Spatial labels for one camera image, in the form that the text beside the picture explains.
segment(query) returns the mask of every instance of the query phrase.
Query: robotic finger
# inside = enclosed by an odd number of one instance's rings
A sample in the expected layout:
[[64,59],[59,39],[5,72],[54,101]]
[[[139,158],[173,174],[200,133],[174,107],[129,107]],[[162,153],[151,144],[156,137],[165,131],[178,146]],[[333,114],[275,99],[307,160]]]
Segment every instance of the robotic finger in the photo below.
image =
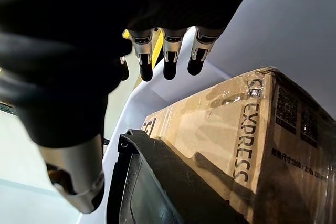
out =
[[140,75],[142,80],[150,81],[153,77],[152,70],[152,30],[129,31],[132,36],[132,43],[135,54],[140,65]]
[[197,27],[193,42],[193,48],[188,64],[188,72],[195,76],[202,70],[204,60],[210,53],[216,40],[223,33],[223,29],[207,29],[204,27]]
[[176,75],[177,60],[186,31],[186,28],[181,30],[163,29],[163,75],[167,80],[174,79]]

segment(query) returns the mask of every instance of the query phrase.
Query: white wall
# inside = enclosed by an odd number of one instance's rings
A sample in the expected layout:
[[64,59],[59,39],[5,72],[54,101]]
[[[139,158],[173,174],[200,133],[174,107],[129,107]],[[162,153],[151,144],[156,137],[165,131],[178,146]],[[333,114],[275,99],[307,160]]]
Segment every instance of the white wall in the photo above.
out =
[[0,179],[0,223],[75,224],[79,212],[50,190]]
[[76,223],[79,212],[51,185],[18,117],[0,111],[0,223]]
[[130,76],[126,81],[122,81],[119,86],[109,95],[109,104],[106,110],[104,130],[104,137],[106,139],[111,139],[120,114],[127,102],[128,97],[133,91],[134,85],[140,74],[139,63],[135,56],[134,48],[132,49],[132,52],[126,56],[126,62]]
[[53,190],[46,165],[15,115],[0,111],[0,179]]

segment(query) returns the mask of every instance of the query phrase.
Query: brown cardboard box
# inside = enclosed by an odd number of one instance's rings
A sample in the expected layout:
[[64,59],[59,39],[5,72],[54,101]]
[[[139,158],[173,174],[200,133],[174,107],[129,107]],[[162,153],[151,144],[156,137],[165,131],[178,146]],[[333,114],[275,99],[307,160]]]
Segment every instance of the brown cardboard box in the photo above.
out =
[[172,104],[142,129],[249,222],[333,223],[334,121],[274,68]]

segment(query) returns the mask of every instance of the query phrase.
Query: yellow object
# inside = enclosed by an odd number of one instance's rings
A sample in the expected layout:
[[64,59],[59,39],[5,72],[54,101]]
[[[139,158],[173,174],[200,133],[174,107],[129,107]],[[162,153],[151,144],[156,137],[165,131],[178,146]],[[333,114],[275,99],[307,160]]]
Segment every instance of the yellow object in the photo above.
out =
[[123,34],[122,34],[122,37],[124,38],[124,39],[130,39],[130,32],[128,31],[128,30],[126,30],[125,29],[125,31],[123,32]]
[[159,30],[159,38],[157,39],[152,52],[152,68],[155,67],[156,61],[158,60],[157,58],[159,57],[159,54],[161,52],[162,44],[163,44],[163,32],[162,30]]

